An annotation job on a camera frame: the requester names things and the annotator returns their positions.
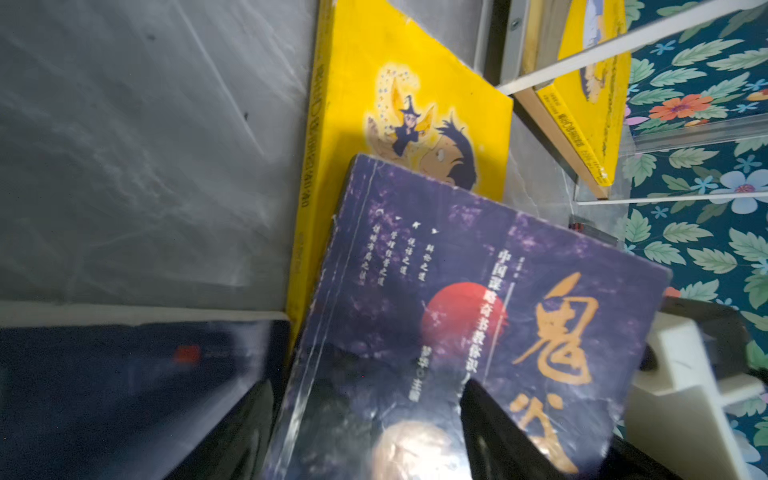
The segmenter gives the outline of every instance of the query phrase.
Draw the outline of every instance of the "witch hat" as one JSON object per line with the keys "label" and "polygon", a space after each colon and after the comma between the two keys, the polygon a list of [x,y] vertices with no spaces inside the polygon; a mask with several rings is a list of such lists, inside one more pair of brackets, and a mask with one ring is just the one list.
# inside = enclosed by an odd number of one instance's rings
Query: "witch hat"
{"label": "witch hat", "polygon": [[413,111],[413,100],[411,99],[410,95],[406,97],[406,100],[408,101],[408,108],[401,108],[400,111],[402,112],[402,114],[404,115],[411,114],[416,118],[421,117],[421,114],[417,114],[416,112]]}

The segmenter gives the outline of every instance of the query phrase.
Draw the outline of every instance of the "purple book cover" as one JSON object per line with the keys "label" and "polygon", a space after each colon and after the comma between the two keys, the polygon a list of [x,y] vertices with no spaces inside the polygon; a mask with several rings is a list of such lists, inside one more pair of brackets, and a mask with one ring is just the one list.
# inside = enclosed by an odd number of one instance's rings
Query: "purple book cover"
{"label": "purple book cover", "polygon": [[364,155],[341,201],[266,478],[470,478],[470,377],[593,475],[668,270]]}

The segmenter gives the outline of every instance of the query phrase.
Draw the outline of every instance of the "orange flower pattern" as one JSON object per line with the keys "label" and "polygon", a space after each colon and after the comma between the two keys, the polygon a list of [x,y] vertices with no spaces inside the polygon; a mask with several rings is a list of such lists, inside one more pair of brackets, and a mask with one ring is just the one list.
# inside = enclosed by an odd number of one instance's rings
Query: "orange flower pattern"
{"label": "orange flower pattern", "polygon": [[749,97],[746,98],[749,101],[763,101],[768,100],[768,88],[761,91],[756,91],[753,94],[750,94]]}
{"label": "orange flower pattern", "polygon": [[651,108],[650,117],[662,121],[675,118],[693,117],[698,111],[705,111],[712,106],[712,97],[702,97],[700,94],[686,95],[683,98],[671,98],[662,105]]}

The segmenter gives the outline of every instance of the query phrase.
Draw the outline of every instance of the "cartoon boy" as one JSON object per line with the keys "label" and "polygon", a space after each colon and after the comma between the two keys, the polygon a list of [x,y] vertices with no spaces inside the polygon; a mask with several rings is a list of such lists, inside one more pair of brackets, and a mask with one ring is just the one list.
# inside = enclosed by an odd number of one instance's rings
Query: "cartoon boy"
{"label": "cartoon boy", "polygon": [[443,121],[434,148],[422,157],[419,171],[436,180],[471,190],[478,179],[475,155],[469,139],[456,128],[453,119]]}

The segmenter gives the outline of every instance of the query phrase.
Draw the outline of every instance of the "floral wallpaper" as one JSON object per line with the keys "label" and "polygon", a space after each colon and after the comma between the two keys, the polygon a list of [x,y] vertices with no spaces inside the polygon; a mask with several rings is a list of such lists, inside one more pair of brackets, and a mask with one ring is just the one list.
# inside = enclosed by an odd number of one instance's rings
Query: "floral wallpaper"
{"label": "floral wallpaper", "polygon": [[[671,295],[739,310],[754,341],[747,358],[768,368],[768,197],[691,201],[686,196],[768,190],[768,136],[638,154],[622,172],[637,204],[624,250],[670,267]],[[753,478],[768,480],[768,395],[727,409]]]}
{"label": "floral wallpaper", "polygon": [[[624,0],[629,28],[697,2]],[[632,53],[625,121],[634,136],[768,112],[768,4],[655,41]],[[768,136],[625,159],[637,204],[624,250],[670,267],[669,294],[739,310],[768,368],[768,197],[691,201],[694,194],[768,190]],[[726,408],[755,480],[768,480],[768,394]]]}
{"label": "floral wallpaper", "polygon": [[[697,2],[624,0],[629,28]],[[626,122],[633,135],[768,112],[768,3],[633,52]]]}

